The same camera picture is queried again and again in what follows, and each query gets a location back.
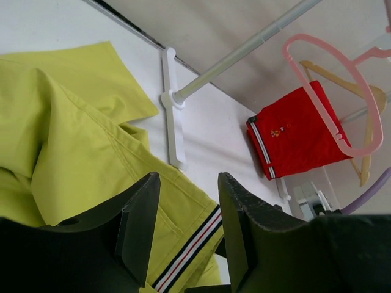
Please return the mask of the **pink plastic hanger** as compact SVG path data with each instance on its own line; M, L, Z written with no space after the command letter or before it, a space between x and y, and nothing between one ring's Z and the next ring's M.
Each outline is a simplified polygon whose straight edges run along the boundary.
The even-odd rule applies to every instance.
M353 60L356 57L362 55L363 53L367 52L369 49L374 47L380 48L382 50L390 51L389 30L387 30L384 34L369 42L367 45L358 49L358 51L356 51L354 54L345 54L337 47L335 48L337 48L346 57ZM293 57L294 61L297 63L300 72L304 75L306 83L309 86L311 86L311 88L315 91L316 96L320 99L322 105L326 108L327 113L332 118L332 121L337 125L337 128L342 135L343 141L345 141L348 144L348 146L353 148L365 147L364 145L365 124L366 124L366 118L370 117L370 115L367 112L367 105L366 102L364 101L363 94L362 94L363 98L361 98L341 88L340 86L334 84L333 82L326 80L325 78L321 77L320 75L314 72L311 72L313 81L310 81L303 67L299 64L299 62L302 60L309 60L314 64L323 67L327 71L336 74L342 79L348 82L352 82L353 84L356 84L355 79L351 76L351 73L330 52L325 51L323 48L317 45L313 45L311 43L302 40L293 42L289 48L289 53ZM371 57L357 66L358 71L362 74L362 76L367 81L369 86L370 85L375 86L375 85L373 83L373 80L370 79L369 77L369 70L368 68L365 67L365 64L380 65L382 63L388 62L389 59L390 56L386 58ZM296 75L295 78L299 81L300 86L303 88L302 83L300 82L300 80Z

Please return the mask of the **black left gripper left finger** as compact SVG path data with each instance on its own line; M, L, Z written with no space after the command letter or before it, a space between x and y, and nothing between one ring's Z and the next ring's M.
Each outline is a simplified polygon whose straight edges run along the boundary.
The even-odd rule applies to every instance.
M39 230L61 292L138 292L146 284L160 179L149 173L127 190Z

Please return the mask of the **white metal clothes rack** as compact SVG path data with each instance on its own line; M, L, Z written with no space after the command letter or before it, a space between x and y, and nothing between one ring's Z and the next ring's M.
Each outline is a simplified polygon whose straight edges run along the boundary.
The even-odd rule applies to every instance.
M209 69L207 69L207 71L202 73L199 77L195 78L182 89L177 87L177 74L175 72L176 52L171 47L164 49L161 57L164 80L164 91L161 94L161 102L166 110L169 162L171 165L179 168L180 170L185 170L187 167L183 137L183 121L181 114L182 110L185 108L186 99L196 91L200 90L207 83L211 82L214 78L228 70L241 59L245 58L252 51L266 43L270 38L277 35L289 24L296 21L303 14L307 13L310 9L318 5L318 3L318 1L298 2L290 10L287 10L284 14L251 36L243 44L227 54L220 61L211 66ZM337 125L332 121L331 116L327 113L326 108L322 105L320 99L316 96L315 91L306 83L304 75L300 72L297 63L289 53L291 44L298 40L317 45L323 48L325 51L330 52L335 56L336 59L340 61L341 64L344 65L344 67L351 73L351 76L355 79L361 94L364 96L364 101L367 105L367 112L370 115L373 123L373 138L367 146L363 148L353 148L348 146L348 144L343 141L342 135L338 130ZM382 50L380 48L374 47L351 60L342 54L337 48L316 37L312 37L311 35L306 34L297 34L289 38L284 44L283 55L291 69L295 72L295 75L302 83L303 88L308 93L312 103L320 114L320 117L323 119L324 124L327 126L327 130L331 133L341 152L351 157L363 157L373 154L380 148L383 143L384 134L379 109L375 102L375 96L370 90L370 86L362 74L358 71L357 66L371 57L386 58L390 56L389 50Z

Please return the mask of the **red folded shorts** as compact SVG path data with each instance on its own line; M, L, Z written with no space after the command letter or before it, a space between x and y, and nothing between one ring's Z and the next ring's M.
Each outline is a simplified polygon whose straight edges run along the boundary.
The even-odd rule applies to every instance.
M349 158L302 87L250 117L246 126L268 180Z

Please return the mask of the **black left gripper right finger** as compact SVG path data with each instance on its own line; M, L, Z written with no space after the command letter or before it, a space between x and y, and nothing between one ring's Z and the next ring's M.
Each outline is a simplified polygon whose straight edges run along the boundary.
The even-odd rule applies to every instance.
M271 205L245 189L231 174L218 176L219 203L224 230L230 290L239 292L258 265L254 224L262 231L287 231L304 223L282 208Z

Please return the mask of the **wooden hanger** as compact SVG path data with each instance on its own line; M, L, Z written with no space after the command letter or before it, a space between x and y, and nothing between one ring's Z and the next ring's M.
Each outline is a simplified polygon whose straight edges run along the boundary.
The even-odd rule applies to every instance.
M336 74L331 73L330 71L327 71L323 67L314 64L313 62L309 60L302 60L299 62L299 64L303 67L308 79L310 81L313 81L311 72L314 72L321 77L325 78L328 81L333 82L334 84L340 86L341 88L363 98L362 94L360 93L359 86L356 84L353 84L352 82L348 82L341 77L337 76ZM376 105L378 107L378 111L380 114L384 112L387 105L387 95L386 93L381 90L380 88L370 85L370 90L375 98ZM372 140L373 140L373 124L370 117L366 118L366 124L365 124L365 135L364 135L364 145L367 146ZM350 159L351 165L355 172L357 173L359 180L360 180L360 187L364 186L370 177L370 167L371 167L371 155L365 156L361 160L361 167L358 167L354 159Z

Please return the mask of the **yellow-green trousers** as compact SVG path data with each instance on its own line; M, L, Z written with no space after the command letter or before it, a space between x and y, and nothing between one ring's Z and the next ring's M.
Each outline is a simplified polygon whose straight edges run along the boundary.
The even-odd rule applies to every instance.
M219 205L150 151L131 121L158 113L109 42L1 56L1 215L56 225L156 172L145 292L221 283Z

